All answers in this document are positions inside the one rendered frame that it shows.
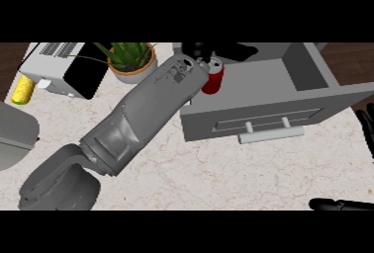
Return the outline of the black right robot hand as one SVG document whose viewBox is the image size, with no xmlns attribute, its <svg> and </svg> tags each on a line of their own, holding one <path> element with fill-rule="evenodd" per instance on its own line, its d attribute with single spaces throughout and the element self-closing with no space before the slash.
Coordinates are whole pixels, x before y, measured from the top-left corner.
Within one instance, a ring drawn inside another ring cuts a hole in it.
<svg viewBox="0 0 374 253">
<path fill-rule="evenodd" d="M 355 112 L 361 123 L 367 146 L 374 158 L 374 103 L 367 104 L 367 111 Z M 349 200 L 333 200 L 314 198 L 309 201 L 311 209 L 315 211 L 374 211 L 374 203 L 362 203 Z"/>
</svg>

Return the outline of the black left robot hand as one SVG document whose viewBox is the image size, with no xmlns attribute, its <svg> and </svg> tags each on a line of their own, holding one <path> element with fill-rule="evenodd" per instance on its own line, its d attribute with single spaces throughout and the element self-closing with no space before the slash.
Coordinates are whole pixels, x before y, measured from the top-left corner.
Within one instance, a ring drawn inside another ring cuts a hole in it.
<svg viewBox="0 0 374 253">
<path fill-rule="evenodd" d="M 244 61 L 259 52 L 254 46 L 238 42 L 184 42 L 182 53 L 194 59 L 210 63 L 213 55 L 235 61 Z"/>
</svg>

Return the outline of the red can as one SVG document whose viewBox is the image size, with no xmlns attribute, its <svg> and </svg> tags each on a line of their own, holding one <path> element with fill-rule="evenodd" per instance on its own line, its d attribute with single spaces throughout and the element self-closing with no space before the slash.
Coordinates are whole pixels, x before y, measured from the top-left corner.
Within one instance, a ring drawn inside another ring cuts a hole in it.
<svg viewBox="0 0 374 253">
<path fill-rule="evenodd" d="M 223 78 L 223 63 L 219 58 L 213 57 L 210 59 L 210 63 L 207 64 L 210 69 L 209 69 L 209 80 L 201 87 L 201 92 L 207 95 L 215 94 L 219 89 L 220 89 L 220 83 L 222 83 L 222 78 Z"/>
</svg>

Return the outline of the grey open drawer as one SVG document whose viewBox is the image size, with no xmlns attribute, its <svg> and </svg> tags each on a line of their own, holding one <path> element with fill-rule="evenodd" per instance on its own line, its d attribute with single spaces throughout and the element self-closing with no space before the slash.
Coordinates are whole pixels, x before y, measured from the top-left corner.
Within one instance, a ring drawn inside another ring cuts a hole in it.
<svg viewBox="0 0 374 253">
<path fill-rule="evenodd" d="M 247 42 L 259 52 L 243 62 L 220 58 L 225 72 L 215 95 L 197 93 L 186 114 L 252 108 L 263 115 L 337 106 L 343 110 L 374 94 L 374 83 L 340 86 L 312 42 Z"/>
</svg>

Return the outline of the grey drawer front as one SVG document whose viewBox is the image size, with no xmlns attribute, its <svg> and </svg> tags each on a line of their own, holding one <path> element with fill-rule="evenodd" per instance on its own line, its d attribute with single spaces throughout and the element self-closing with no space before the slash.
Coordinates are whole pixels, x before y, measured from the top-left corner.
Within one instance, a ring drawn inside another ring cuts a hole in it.
<svg viewBox="0 0 374 253">
<path fill-rule="evenodd" d="M 181 109 L 185 140 L 195 141 L 315 125 L 374 94 L 374 83 L 296 91 L 222 87 L 215 95 L 198 93 Z"/>
</svg>

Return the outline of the green plant in terracotta pot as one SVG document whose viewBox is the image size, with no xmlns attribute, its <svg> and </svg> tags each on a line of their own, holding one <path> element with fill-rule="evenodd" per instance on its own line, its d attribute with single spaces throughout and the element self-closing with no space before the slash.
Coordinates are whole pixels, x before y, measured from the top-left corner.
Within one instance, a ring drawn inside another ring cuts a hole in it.
<svg viewBox="0 0 374 253">
<path fill-rule="evenodd" d="M 96 42 L 95 46 L 107 59 L 83 55 L 80 58 L 104 63 L 123 83 L 139 84 L 158 67 L 155 46 L 150 42 L 113 42 L 111 48 Z"/>
</svg>

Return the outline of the yellow corn cob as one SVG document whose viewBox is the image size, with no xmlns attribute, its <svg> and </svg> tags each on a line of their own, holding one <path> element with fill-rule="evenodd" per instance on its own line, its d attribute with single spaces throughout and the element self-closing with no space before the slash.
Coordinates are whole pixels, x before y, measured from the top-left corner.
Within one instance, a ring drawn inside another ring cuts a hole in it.
<svg viewBox="0 0 374 253">
<path fill-rule="evenodd" d="M 12 103 L 16 105 L 27 105 L 33 98 L 34 89 L 36 89 L 34 80 L 27 75 L 21 75 L 15 91 L 12 94 Z"/>
</svg>

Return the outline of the grey rounded appliance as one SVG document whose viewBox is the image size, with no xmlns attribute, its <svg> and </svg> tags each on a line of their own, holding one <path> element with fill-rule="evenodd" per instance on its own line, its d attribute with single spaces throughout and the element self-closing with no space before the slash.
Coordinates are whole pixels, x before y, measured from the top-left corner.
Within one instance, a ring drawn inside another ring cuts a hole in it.
<svg viewBox="0 0 374 253">
<path fill-rule="evenodd" d="M 37 119 L 0 102 L 0 171 L 24 159 L 36 146 L 39 135 Z"/>
</svg>

